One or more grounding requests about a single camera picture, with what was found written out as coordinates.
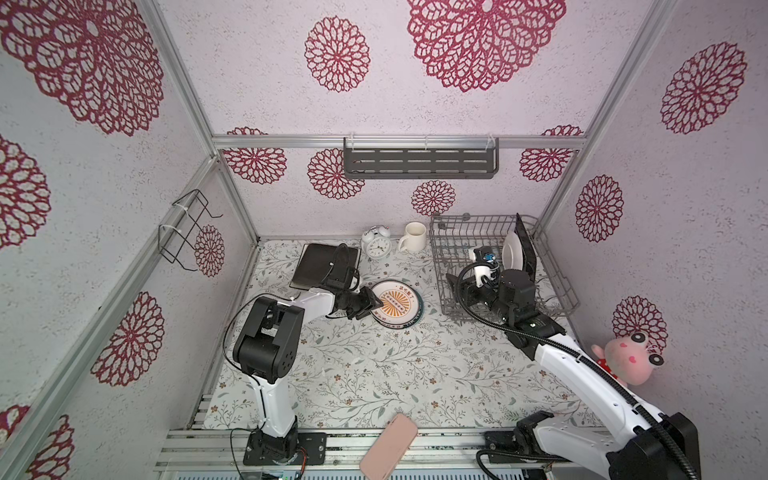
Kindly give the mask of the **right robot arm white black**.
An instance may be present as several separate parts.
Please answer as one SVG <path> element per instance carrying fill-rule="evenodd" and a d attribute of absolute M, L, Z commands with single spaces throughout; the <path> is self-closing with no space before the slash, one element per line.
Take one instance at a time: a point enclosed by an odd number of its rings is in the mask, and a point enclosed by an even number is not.
<path fill-rule="evenodd" d="M 560 379 L 602 422 L 579 430 L 538 411 L 518 421 L 509 447 L 484 448 L 476 457 L 528 462 L 571 462 L 604 479 L 698 479 L 698 431 L 683 414 L 667 415 L 642 400 L 592 360 L 535 301 L 523 270 L 475 279 L 482 262 L 446 277 L 451 299 L 477 322 L 504 332 L 530 360 Z"/>

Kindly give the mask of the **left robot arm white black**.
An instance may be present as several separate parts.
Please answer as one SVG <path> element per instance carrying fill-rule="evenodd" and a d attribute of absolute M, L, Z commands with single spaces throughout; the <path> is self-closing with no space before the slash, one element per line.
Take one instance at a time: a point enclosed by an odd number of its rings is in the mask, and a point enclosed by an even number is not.
<path fill-rule="evenodd" d="M 311 288 L 287 300 L 262 293 L 249 300 L 231 359 L 256 390 L 262 424 L 250 434 L 244 462 L 289 463 L 300 454 L 298 417 L 289 405 L 286 377 L 298 354 L 303 326 L 343 312 L 361 319 L 383 306 L 368 287 L 358 291 Z"/>

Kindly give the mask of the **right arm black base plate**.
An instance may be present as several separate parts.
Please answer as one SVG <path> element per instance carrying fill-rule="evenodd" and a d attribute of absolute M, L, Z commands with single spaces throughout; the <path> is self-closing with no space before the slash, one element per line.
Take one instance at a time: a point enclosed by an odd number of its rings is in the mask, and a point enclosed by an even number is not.
<path fill-rule="evenodd" d="M 516 430 L 486 431 L 483 438 L 485 448 L 491 451 L 488 456 L 491 463 L 567 462 L 563 457 L 543 452 L 538 446 L 531 444 L 525 435 L 519 435 Z"/>

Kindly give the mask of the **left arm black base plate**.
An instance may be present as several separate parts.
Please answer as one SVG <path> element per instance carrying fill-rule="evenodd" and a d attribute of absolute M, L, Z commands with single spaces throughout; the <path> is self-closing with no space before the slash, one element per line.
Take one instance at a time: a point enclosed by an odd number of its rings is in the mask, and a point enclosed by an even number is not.
<path fill-rule="evenodd" d="M 289 432 L 285 438 L 252 432 L 242 457 L 245 466 L 316 466 L 325 463 L 326 433 Z"/>

